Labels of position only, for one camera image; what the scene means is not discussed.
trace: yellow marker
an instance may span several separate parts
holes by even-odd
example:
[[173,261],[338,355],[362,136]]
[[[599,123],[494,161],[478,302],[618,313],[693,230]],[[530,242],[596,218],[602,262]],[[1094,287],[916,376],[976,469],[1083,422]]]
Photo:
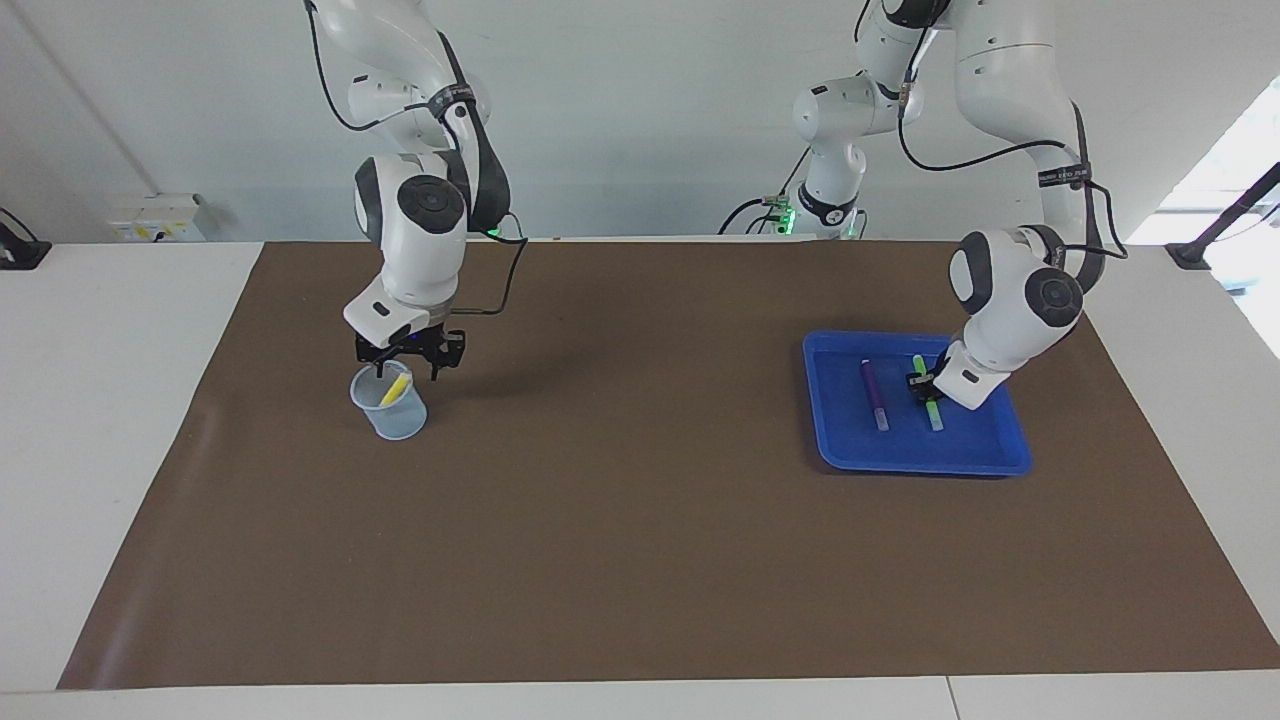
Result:
[[396,382],[392,383],[390,389],[388,389],[387,395],[383,396],[383,401],[379,404],[379,407],[387,407],[392,402],[399,400],[401,396],[404,395],[404,391],[408,389],[408,384],[411,382],[413,382],[413,375],[408,373],[401,373],[401,377],[396,378]]

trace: black stand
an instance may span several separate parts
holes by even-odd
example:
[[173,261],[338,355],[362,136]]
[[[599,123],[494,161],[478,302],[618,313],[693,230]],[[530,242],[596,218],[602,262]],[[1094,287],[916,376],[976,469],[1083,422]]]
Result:
[[44,261],[45,255],[52,243],[27,242],[13,233],[4,223],[0,223],[0,246],[3,246],[13,260],[0,255],[0,270],[35,270]]
[[1280,163],[1276,163],[1267,170],[1267,174],[1262,176],[1262,179],[1253,183],[1253,187],[1244,191],[1244,195],[1235,201],[1234,205],[1226,209],[1207,231],[1201,233],[1194,242],[1185,245],[1166,245],[1165,250],[1174,259],[1174,263],[1184,270],[1210,270],[1208,263],[1204,261],[1204,251],[1208,250],[1210,245],[1217,242],[1217,238],[1222,237],[1222,233],[1228,231],[1236,220],[1243,218],[1245,213],[1253,209],[1254,205],[1262,201],[1276,186],[1280,186]]

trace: green marker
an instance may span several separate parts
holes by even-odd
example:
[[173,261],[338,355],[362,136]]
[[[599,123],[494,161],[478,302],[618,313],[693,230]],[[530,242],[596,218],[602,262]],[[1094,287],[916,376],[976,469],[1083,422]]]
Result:
[[[924,364],[924,357],[923,356],[916,355],[915,357],[911,359],[911,361],[915,363],[915,372],[916,373],[919,373],[922,375],[929,374],[929,366]],[[938,401],[937,400],[931,400],[931,401],[928,401],[928,402],[924,404],[924,407],[929,411],[929,425],[933,427],[933,432],[941,433],[942,432],[942,411],[938,410]]]

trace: white wall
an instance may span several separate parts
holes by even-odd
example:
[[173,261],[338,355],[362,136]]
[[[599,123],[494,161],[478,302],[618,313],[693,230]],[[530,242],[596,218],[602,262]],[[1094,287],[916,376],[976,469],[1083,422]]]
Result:
[[[61,182],[40,154],[26,143],[10,142],[13,136],[0,118],[0,206],[23,219],[40,240],[110,241],[110,229],[101,220],[105,209],[91,208]],[[17,227],[13,231],[22,234]]]
[[[385,147],[329,118],[300,0],[0,0],[0,141],[45,159],[49,182],[92,213],[106,192],[145,183],[101,129],[86,129],[92,118],[68,109],[73,91],[38,79],[50,70],[14,40],[5,3],[165,192],[212,202],[220,238],[356,234],[348,179]],[[740,200],[776,191],[803,149],[790,126],[795,94],[856,70],[856,0],[429,6],[492,90],[490,135],[515,208],[540,236],[714,232]],[[1098,179],[1132,229],[1280,74],[1275,1],[1057,6],[1064,79],[1089,123]],[[340,86],[358,65],[326,47]],[[955,109],[952,47],[945,38],[929,56],[929,108],[909,129],[934,161],[1000,146]],[[1038,219],[1025,158],[931,176],[906,164],[892,136],[865,150],[872,236],[959,237]],[[0,201],[52,225],[64,199],[10,200],[10,155],[0,155]]]

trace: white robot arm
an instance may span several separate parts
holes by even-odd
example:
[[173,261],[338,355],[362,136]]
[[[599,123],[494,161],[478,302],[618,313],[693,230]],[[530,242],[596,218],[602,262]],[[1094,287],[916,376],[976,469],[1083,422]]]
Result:
[[[919,95],[909,99],[906,122],[920,114]],[[820,240],[847,232],[867,173],[858,140],[897,127],[899,105],[899,97],[884,94],[865,72],[817,85],[796,97],[792,119],[813,159],[804,182],[788,197],[796,213],[792,232]]]
[[381,70],[357,77],[348,92],[357,122],[367,122],[343,124],[376,128],[403,150],[370,158],[356,173],[360,229],[383,251],[381,273],[343,311],[357,333],[357,357],[380,368],[398,354],[422,355],[434,377],[457,366],[465,348],[465,334],[447,333],[444,320],[467,232],[498,227],[511,202],[484,128],[486,97],[421,0],[306,5],[338,46]]
[[[933,384],[960,405],[977,409],[1011,373],[1075,328],[1084,293],[1098,282],[1103,256],[1111,254],[1098,232],[1084,123],[1059,78],[1048,0],[870,0],[868,9],[865,23],[855,31],[865,67],[861,79],[827,83],[845,83],[841,97],[846,102],[827,106],[850,118],[829,122],[841,128],[829,145],[851,146],[861,135],[892,129],[902,133],[920,113],[916,65],[937,32],[951,29],[961,114],[1014,146],[941,168],[916,160],[905,136],[904,151],[924,169],[951,170],[1025,150],[1039,170],[1043,224],[970,233],[951,261],[952,288],[972,319],[940,360]],[[797,101],[797,120],[804,118],[803,104],[827,109],[818,97]],[[890,108],[896,113],[892,123],[883,120]],[[804,137],[820,137],[800,126]],[[814,155],[818,163],[817,146]],[[858,164],[835,172],[827,168],[837,163],[810,170],[797,191],[797,208],[805,208],[805,192],[822,197],[820,192],[833,188],[838,192],[824,199],[832,205],[851,200],[846,197],[850,187],[856,196]],[[835,173],[841,179],[829,179]],[[850,182],[852,176],[858,182]]]

